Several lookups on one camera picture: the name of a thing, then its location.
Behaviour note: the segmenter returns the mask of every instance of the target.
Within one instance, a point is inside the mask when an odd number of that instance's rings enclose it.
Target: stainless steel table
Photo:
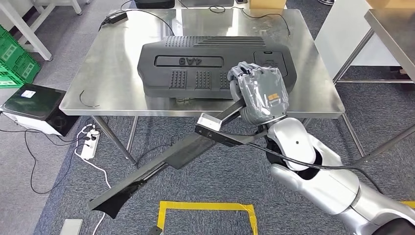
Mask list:
[[[365,15],[366,21],[371,29],[350,55],[339,73],[334,77],[337,83],[414,83],[415,81],[415,9],[371,9]],[[383,44],[408,73],[411,80],[340,80],[350,64],[366,45],[372,35],[376,33]],[[353,130],[346,114],[343,114],[346,125],[353,137],[354,142],[362,156],[373,156],[388,150],[401,139],[415,131],[415,125],[402,131],[390,141],[382,144],[369,154],[365,154],[356,133]]]
[[[294,118],[338,118],[345,109],[298,10],[246,10],[253,16],[280,13],[252,20],[238,9],[214,14],[208,9],[152,10],[166,20],[176,36],[264,36],[289,47],[297,70],[297,83],[290,93],[287,115]],[[215,114],[233,104],[231,100],[154,98],[144,94],[137,73],[141,47],[171,35],[168,27],[152,15],[128,12],[128,20],[102,27],[60,109],[67,115],[92,116],[134,163],[128,150],[137,116],[194,117]],[[127,150],[99,116],[136,116]]]

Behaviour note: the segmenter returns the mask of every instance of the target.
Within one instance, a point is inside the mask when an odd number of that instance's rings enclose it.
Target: green crate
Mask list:
[[[0,35],[4,34],[5,32],[7,31],[0,25]]]
[[[32,83],[40,65],[0,25],[0,89]]]
[[[20,88],[24,82],[11,72],[0,71],[0,88]]]
[[[39,70],[39,64],[28,53],[20,56],[13,66],[13,71],[17,72],[26,83],[32,83]]]
[[[25,53],[9,32],[0,35],[0,65],[13,67],[18,58]]]

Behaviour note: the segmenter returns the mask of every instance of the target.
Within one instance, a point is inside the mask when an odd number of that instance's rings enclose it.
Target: power adapter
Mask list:
[[[125,18],[128,18],[127,17],[127,12],[122,12],[122,13],[119,13],[119,14],[111,15],[110,17],[108,17],[108,23],[109,24],[115,24],[115,23],[117,23],[117,22],[119,22],[119,21],[121,21]]]

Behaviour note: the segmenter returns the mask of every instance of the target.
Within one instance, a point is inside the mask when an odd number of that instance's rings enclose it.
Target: plastic wrap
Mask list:
[[[242,118],[248,123],[265,124],[285,115],[288,93],[279,69],[255,68],[238,76],[238,84],[246,103]]]

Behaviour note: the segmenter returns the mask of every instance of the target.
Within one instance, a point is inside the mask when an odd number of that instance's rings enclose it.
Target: white power strip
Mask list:
[[[92,129],[87,133],[87,137],[90,138],[90,140],[85,141],[84,147],[82,148],[81,158],[85,160],[89,160],[95,157],[96,148],[98,146],[98,140],[99,140],[99,132]]]

